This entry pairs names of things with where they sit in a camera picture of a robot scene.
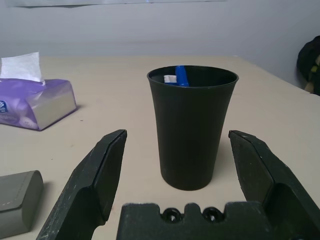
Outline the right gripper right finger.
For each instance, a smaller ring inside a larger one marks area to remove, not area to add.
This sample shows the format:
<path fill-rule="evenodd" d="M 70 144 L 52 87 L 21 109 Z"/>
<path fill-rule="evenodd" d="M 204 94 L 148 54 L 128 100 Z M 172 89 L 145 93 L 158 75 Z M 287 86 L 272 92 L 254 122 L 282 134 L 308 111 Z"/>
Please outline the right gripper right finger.
<path fill-rule="evenodd" d="M 318 240 L 320 209 L 291 169 L 256 136 L 229 131 L 238 181 L 247 201 L 261 203 L 277 240 Z"/>

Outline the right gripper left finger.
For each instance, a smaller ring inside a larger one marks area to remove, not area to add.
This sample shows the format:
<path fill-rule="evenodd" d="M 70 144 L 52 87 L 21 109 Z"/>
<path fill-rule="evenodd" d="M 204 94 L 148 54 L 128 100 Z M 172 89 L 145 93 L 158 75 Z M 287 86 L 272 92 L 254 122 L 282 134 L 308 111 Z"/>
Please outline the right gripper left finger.
<path fill-rule="evenodd" d="M 126 140 L 127 131 L 119 129 L 97 142 L 71 173 L 37 239 L 92 239 L 111 214 Z"/>

